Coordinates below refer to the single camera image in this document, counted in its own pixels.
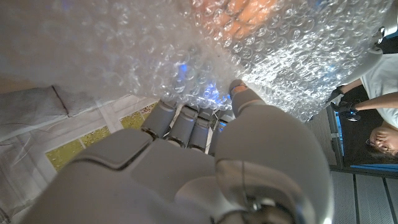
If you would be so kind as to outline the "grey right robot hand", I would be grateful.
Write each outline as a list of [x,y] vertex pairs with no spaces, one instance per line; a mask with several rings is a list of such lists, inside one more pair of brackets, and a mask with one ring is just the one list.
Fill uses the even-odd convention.
[[208,140],[208,113],[158,102],[141,129],[77,154],[23,223],[330,223],[333,184],[314,134],[241,80]]

